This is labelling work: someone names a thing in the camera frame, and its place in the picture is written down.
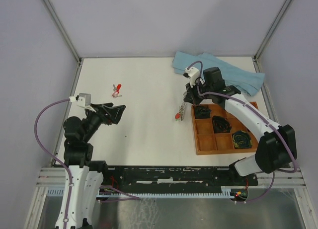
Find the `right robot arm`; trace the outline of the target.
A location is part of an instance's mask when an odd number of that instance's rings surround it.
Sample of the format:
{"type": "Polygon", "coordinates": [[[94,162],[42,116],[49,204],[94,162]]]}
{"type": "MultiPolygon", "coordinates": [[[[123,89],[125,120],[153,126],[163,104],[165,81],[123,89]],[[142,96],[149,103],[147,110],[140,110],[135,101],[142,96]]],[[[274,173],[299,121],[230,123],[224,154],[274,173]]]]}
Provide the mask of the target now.
{"type": "Polygon", "coordinates": [[[290,125],[281,126],[256,109],[235,86],[225,84],[219,68],[199,70],[188,66],[183,73],[189,79],[186,84],[185,102],[193,105],[210,99],[235,116],[258,141],[254,155],[238,160],[234,168],[239,176],[281,171],[282,166],[292,163],[297,168],[295,131],[290,125]]]}

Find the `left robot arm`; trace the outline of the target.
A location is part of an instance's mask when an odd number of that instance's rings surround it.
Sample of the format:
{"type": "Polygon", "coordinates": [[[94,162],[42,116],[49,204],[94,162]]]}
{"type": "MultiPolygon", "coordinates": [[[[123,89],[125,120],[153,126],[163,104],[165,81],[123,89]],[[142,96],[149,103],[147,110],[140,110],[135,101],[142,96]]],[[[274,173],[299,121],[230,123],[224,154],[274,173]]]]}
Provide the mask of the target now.
{"type": "Polygon", "coordinates": [[[97,191],[108,177],[108,167],[103,160],[92,160],[93,145],[89,140],[102,124],[117,125],[125,109],[125,105],[113,103],[92,104],[85,110],[85,118],[72,116],[64,122],[66,177],[55,228],[92,228],[97,191]]]}

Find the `blue patterned rolled tie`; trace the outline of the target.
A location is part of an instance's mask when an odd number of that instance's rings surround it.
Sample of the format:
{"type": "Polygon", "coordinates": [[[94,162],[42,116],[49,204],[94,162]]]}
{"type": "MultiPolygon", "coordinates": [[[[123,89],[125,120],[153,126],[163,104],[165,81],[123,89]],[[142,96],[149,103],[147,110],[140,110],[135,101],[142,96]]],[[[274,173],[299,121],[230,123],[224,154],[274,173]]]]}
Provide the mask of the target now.
{"type": "Polygon", "coordinates": [[[206,106],[194,107],[195,119],[208,119],[210,118],[211,109],[206,106]]]}

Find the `wooden compartment tray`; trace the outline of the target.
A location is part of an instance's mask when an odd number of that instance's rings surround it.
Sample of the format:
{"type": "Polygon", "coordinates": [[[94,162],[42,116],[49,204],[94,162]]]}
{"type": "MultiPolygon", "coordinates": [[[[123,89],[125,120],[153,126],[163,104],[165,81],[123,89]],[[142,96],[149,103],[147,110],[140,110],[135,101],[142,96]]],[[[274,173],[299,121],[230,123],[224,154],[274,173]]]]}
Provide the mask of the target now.
{"type": "Polygon", "coordinates": [[[193,134],[195,140],[196,154],[232,154],[232,153],[254,153],[258,147],[258,141],[252,132],[234,115],[222,109],[216,104],[202,104],[199,106],[206,106],[211,109],[210,118],[195,119],[194,107],[191,107],[191,117],[193,124],[193,134]],[[229,133],[214,133],[212,126],[212,117],[221,116],[227,119],[232,126],[229,133]],[[250,149],[235,149],[232,141],[232,134],[236,131],[247,132],[252,140],[252,147],[250,149]]]}

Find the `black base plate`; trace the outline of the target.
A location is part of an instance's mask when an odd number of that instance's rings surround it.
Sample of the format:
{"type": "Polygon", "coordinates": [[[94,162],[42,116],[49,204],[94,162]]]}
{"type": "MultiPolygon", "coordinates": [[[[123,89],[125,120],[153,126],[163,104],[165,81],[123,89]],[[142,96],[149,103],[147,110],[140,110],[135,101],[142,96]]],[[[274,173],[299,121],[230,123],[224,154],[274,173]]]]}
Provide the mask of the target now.
{"type": "Polygon", "coordinates": [[[239,176],[226,166],[119,166],[108,167],[108,179],[118,185],[136,183],[207,183],[212,186],[257,186],[255,174],[239,176]]]}

